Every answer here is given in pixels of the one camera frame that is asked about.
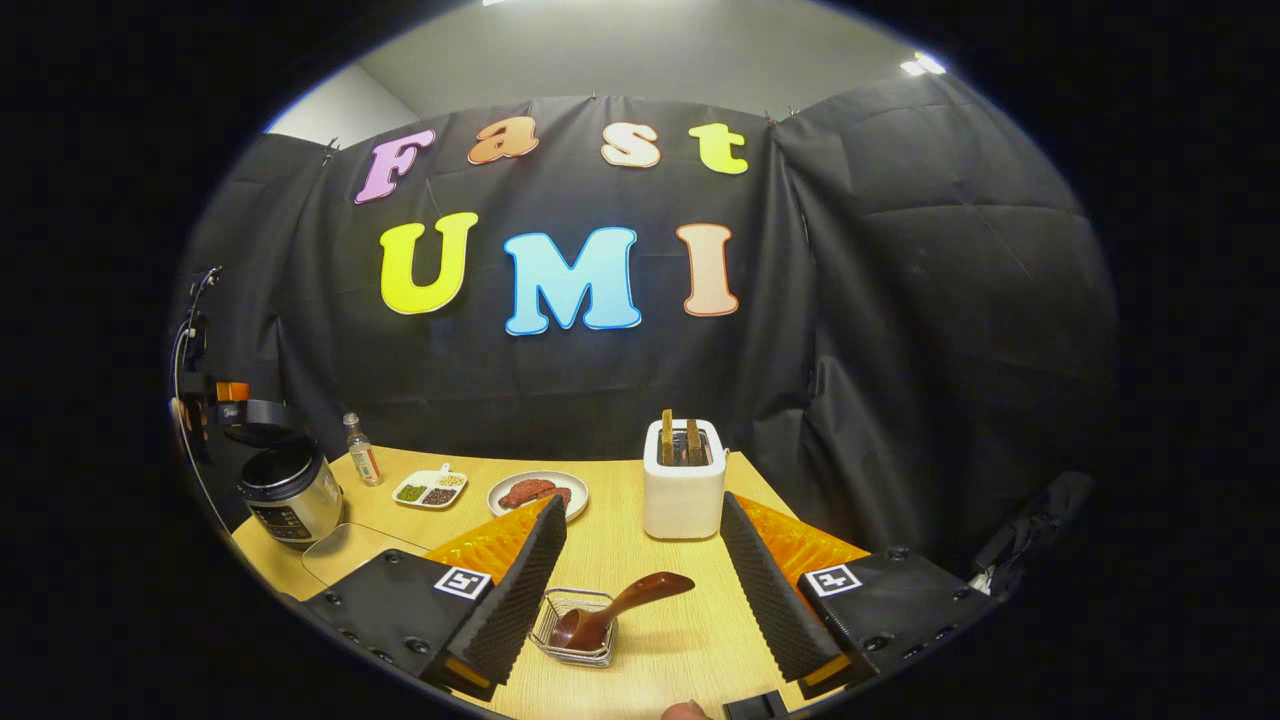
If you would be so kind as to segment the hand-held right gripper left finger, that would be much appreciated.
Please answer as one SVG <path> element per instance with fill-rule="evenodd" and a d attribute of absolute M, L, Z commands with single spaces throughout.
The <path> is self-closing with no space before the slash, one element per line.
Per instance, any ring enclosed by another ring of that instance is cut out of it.
<path fill-rule="evenodd" d="M 378 550 L 303 607 L 375 661 L 489 701 L 538 619 L 566 524 L 553 495 L 479 527 L 445 561 Z"/>

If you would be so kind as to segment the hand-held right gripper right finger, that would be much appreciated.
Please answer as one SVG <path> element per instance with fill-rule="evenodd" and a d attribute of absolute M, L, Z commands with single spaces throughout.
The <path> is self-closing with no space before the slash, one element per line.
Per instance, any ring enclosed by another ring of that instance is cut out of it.
<path fill-rule="evenodd" d="M 870 553 L 733 492 L 719 536 L 782 678 L 806 698 L 892 676 L 996 606 L 914 550 Z"/>

